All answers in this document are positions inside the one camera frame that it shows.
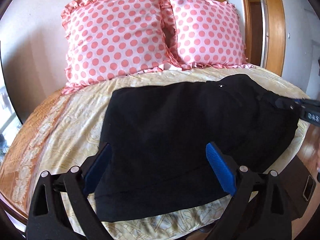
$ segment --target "bedsheet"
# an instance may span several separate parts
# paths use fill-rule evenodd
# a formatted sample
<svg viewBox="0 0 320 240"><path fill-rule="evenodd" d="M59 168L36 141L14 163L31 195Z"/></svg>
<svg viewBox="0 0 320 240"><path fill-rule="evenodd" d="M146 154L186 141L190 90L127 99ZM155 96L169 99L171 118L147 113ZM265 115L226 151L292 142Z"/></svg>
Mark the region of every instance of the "bedsheet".
<svg viewBox="0 0 320 240"><path fill-rule="evenodd" d="M0 192L21 214L27 215L42 171L48 170L51 174L66 172L97 152L104 114L114 90L183 81L217 81L237 73L249 75L259 85L279 95L307 97L299 88L260 67L167 70L115 78L71 95L62 96L57 92L28 118L9 149L0 168ZM308 126L307 122L299 120L290 146L268 170L281 172L285 168L300 149ZM83 234L68 196L62 194L62 198L72 227ZM94 194L90 194L88 200L95 210ZM191 209L139 220L103 222L103 225L114 239L176 239L218 219L229 200L230 196L226 196Z"/></svg>

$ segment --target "door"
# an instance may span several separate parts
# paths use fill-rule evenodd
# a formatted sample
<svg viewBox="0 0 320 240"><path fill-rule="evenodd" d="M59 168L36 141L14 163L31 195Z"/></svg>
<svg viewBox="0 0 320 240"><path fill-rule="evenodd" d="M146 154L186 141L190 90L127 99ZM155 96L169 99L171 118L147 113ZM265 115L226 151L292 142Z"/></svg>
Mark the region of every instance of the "door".
<svg viewBox="0 0 320 240"><path fill-rule="evenodd" d="M252 47L251 64L261 66L263 44L263 19L261 0L248 0L251 19Z"/></svg>

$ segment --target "smartphone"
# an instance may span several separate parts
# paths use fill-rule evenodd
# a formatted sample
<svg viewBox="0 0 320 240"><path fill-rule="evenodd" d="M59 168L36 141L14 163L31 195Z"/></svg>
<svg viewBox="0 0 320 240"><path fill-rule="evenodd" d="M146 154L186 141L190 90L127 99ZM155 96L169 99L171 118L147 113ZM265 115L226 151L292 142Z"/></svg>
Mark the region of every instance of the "smartphone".
<svg viewBox="0 0 320 240"><path fill-rule="evenodd" d="M313 177L309 175L302 194L302 197L305 199L305 201L309 201L314 183L315 181L313 180Z"/></svg>

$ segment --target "black skirt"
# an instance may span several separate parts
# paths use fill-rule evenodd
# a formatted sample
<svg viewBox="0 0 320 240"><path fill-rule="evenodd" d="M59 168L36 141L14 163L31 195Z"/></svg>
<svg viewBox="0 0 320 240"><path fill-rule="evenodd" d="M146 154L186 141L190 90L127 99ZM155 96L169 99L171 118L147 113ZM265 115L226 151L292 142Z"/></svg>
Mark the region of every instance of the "black skirt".
<svg viewBox="0 0 320 240"><path fill-rule="evenodd" d="M299 117L247 75L113 93L100 144L113 149L96 191L101 221L151 217L225 193L206 155L214 141L239 165L264 172L289 146Z"/></svg>

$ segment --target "polka dot pillow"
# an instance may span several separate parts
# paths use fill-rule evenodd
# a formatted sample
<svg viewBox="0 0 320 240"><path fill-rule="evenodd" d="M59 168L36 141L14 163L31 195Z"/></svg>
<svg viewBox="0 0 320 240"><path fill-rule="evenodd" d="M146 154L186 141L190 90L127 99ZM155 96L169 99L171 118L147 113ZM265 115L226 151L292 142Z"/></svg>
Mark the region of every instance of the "polka dot pillow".
<svg viewBox="0 0 320 240"><path fill-rule="evenodd" d="M175 35L170 51L184 69L252 67L244 55L233 4L214 0L170 0Z"/></svg>
<svg viewBox="0 0 320 240"><path fill-rule="evenodd" d="M63 13L69 43L64 94L99 81L176 65L162 32L161 0L78 0Z"/></svg>

